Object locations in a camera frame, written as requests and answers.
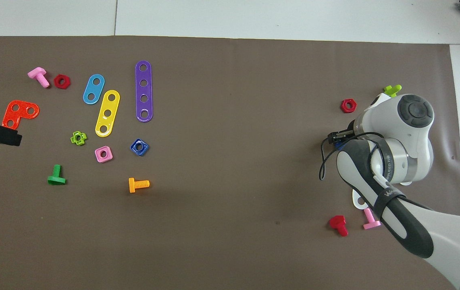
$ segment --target plastic part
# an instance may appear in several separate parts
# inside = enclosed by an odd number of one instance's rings
[[[73,132],[72,137],[70,138],[70,142],[76,144],[78,146],[85,145],[86,134],[81,133],[80,131]]]
[[[47,177],[47,183],[49,183],[50,185],[65,184],[66,179],[60,177],[61,169],[62,169],[62,166],[59,164],[56,164],[52,170],[52,176]]]
[[[109,90],[106,93],[104,93],[104,97],[102,98],[101,110],[99,110],[99,117],[97,117],[97,136],[106,137],[109,134],[111,134],[120,100],[121,96],[116,90]]]
[[[344,147],[342,142],[336,142],[334,143],[334,146],[337,150],[341,150]]]
[[[394,87],[392,86],[387,86],[384,88],[384,94],[390,96],[390,97],[396,97],[396,93],[398,93],[402,89],[401,85],[396,85]]]
[[[373,218],[373,215],[371,213],[371,209],[369,207],[364,209],[364,214],[366,215],[366,219],[368,219],[368,223],[363,225],[365,230],[375,228],[376,226],[381,225],[381,222],[379,222],[378,220],[375,220],[375,218]]]
[[[94,84],[94,81],[99,79],[99,84]],[[101,98],[101,92],[104,88],[104,77],[100,74],[94,74],[88,79],[85,92],[83,93],[83,101],[87,105],[94,105]],[[89,95],[93,95],[93,99],[88,99]]]
[[[359,193],[357,191],[355,191],[355,189],[352,189],[352,201],[354,202],[354,206],[357,208],[357,209],[367,209],[368,208],[368,204],[366,202],[363,201],[363,204],[360,204],[359,203],[359,198],[361,198],[361,196],[359,195]]]
[[[144,189],[151,185],[149,180],[135,181],[133,177],[128,179],[128,183],[130,185],[130,193],[135,193],[135,189]]]
[[[354,101],[354,99],[344,99],[341,102],[341,110],[345,113],[354,112],[356,108],[357,108],[357,103]]]
[[[149,149],[149,145],[145,143],[142,139],[136,139],[135,142],[131,145],[130,149],[138,156],[142,156]]]
[[[54,86],[56,88],[65,90],[66,88],[68,88],[68,86],[70,86],[70,77],[67,77],[64,74],[58,74],[54,78]]]
[[[42,87],[47,88],[49,87],[49,82],[45,79],[44,74],[47,72],[43,68],[35,68],[34,70],[27,73],[28,77],[31,79],[36,79],[42,85]]]
[[[151,64],[145,60],[135,66],[136,118],[141,122],[149,122],[153,117],[153,87]]]
[[[96,153],[97,162],[99,163],[105,163],[106,161],[112,160],[113,158],[112,150],[108,146],[97,148],[95,150],[95,153]]]
[[[348,235],[348,231],[346,230],[346,227],[344,226],[346,224],[346,220],[344,219],[344,216],[335,216],[331,218],[328,222],[330,226],[333,229],[336,229],[341,236],[346,237]]]
[[[20,118],[34,119],[39,113],[40,108],[38,105],[16,99],[7,105],[4,119],[2,120],[2,126],[16,130],[16,128],[18,128],[18,124],[20,123]]]

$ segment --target black grip band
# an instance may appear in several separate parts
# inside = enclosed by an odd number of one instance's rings
[[[377,217],[381,218],[382,213],[384,212],[384,209],[388,205],[388,203],[393,199],[398,196],[403,196],[405,195],[399,191],[398,189],[394,187],[388,187],[384,189],[380,194],[379,197],[377,197],[377,200],[375,200],[375,205],[373,205],[373,212]]]

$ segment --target orange toy bolt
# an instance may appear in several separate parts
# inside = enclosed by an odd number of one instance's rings
[[[135,189],[144,189],[150,185],[149,180],[135,181],[133,177],[129,178],[128,182],[130,184],[130,193],[135,193]]]

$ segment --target toy bolt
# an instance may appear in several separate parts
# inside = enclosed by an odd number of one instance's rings
[[[335,216],[329,220],[330,226],[333,229],[336,229],[339,234],[343,237],[346,237],[348,235],[348,231],[346,230],[346,227],[344,226],[346,224],[346,220],[344,219],[344,216]]]
[[[376,226],[381,225],[381,222],[373,218],[371,209],[369,207],[364,209],[364,214],[366,215],[366,218],[368,219],[368,223],[363,226],[365,230],[375,228]]]
[[[47,88],[49,86],[49,82],[44,77],[44,74],[46,73],[47,72],[43,68],[38,67],[28,72],[27,75],[31,77],[31,79],[37,79],[42,87]]]
[[[135,179],[129,178],[128,182],[130,184],[130,193],[135,193],[135,189],[144,189],[149,187],[149,180],[140,180],[140,181],[135,181]]]
[[[60,177],[60,171],[62,169],[62,166],[59,164],[56,164],[54,166],[54,169],[52,171],[52,176],[47,177],[47,182],[51,185],[60,185],[60,184],[65,184],[66,179]]]
[[[390,96],[390,97],[396,97],[396,93],[398,93],[402,89],[401,85],[396,85],[394,87],[392,86],[387,86],[384,88],[384,94]]]

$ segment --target red toy bolt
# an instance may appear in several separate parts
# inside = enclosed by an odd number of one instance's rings
[[[381,222],[373,218],[373,215],[371,214],[371,209],[369,207],[364,209],[364,214],[368,219],[368,223],[363,226],[365,230],[375,228],[376,226],[381,225]]]
[[[357,103],[354,101],[354,99],[344,99],[341,102],[341,110],[345,113],[351,113],[355,111],[355,108],[357,108]]]
[[[54,78],[54,86],[59,89],[66,89],[70,86],[70,78],[64,74],[58,74]]]
[[[28,72],[27,75],[31,77],[31,79],[37,79],[42,87],[47,88],[49,86],[49,82],[44,77],[44,74],[46,73],[47,72],[43,68],[38,67]]]
[[[336,229],[341,236],[346,237],[348,235],[348,231],[344,226],[346,224],[344,216],[335,216],[331,218],[328,222],[330,223],[330,226],[333,229]]]

